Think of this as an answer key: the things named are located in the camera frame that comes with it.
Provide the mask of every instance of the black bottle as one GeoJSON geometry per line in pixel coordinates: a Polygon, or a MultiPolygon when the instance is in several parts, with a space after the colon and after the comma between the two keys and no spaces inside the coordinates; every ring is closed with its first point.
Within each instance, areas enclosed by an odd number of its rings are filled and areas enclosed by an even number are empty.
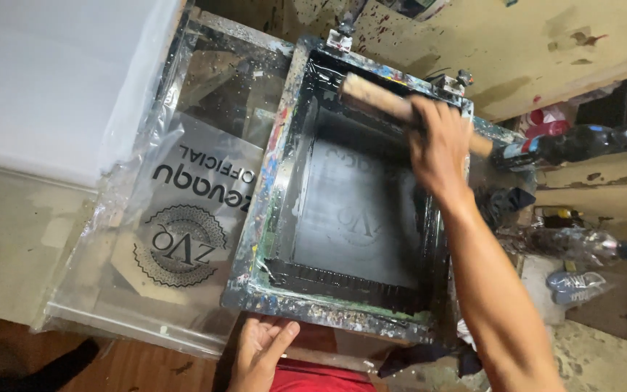
{"type": "Polygon", "coordinates": [[[496,148],[490,160],[498,170],[517,172],[538,166],[557,166],[562,162],[579,162],[625,147],[627,125],[616,128],[579,125],[562,135],[540,135],[496,148]]]}

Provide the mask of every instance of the printed logo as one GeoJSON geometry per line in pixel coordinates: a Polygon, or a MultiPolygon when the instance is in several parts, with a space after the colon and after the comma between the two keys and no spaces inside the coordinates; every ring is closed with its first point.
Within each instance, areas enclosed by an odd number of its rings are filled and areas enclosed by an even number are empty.
{"type": "Polygon", "coordinates": [[[135,260],[160,285],[202,283],[217,270],[213,263],[229,256],[222,226],[200,207],[181,204],[162,209],[144,226],[145,243],[135,244],[135,260]]]}

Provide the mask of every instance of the paint-covered wall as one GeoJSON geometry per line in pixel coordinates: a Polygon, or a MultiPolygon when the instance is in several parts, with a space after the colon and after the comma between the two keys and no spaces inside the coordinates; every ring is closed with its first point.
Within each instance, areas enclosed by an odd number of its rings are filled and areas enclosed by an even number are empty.
{"type": "MultiPolygon", "coordinates": [[[[627,238],[627,153],[541,173],[536,204],[569,205],[619,238],[627,238]]],[[[627,391],[627,340],[575,322],[554,329],[568,391],[627,391]]]]}
{"type": "MultiPolygon", "coordinates": [[[[348,0],[198,1],[285,40],[324,37],[348,0]]],[[[370,0],[353,50],[417,77],[460,68],[476,113],[506,119],[627,78],[627,1],[452,0],[426,22],[370,0]]]]}

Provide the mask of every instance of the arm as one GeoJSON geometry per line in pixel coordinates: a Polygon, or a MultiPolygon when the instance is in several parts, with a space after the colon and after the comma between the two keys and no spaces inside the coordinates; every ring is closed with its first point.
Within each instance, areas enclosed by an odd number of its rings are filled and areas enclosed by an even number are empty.
{"type": "Polygon", "coordinates": [[[472,124],[443,102],[411,101],[428,129],[427,144],[409,132],[413,171],[439,201],[461,312],[493,390],[564,392],[544,323],[464,179],[472,124]]]}

